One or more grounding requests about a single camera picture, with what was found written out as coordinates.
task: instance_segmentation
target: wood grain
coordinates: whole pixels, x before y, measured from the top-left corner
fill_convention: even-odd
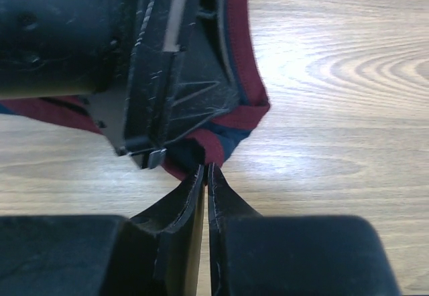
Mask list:
[[[356,214],[429,293],[429,0],[250,0],[272,110],[223,168],[264,214]],[[118,213],[177,181],[100,136],[0,117],[0,213]],[[199,295],[210,295],[207,227]]]

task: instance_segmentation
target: cloth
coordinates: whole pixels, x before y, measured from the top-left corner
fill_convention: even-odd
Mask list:
[[[183,179],[201,163],[221,166],[269,110],[268,97],[253,56],[247,0],[226,0],[225,5],[227,49],[233,61],[235,80],[239,81],[240,103],[233,112],[214,118],[185,139],[167,146],[163,167],[178,179]],[[3,100],[0,105],[3,106],[0,113],[101,133],[73,96]]]

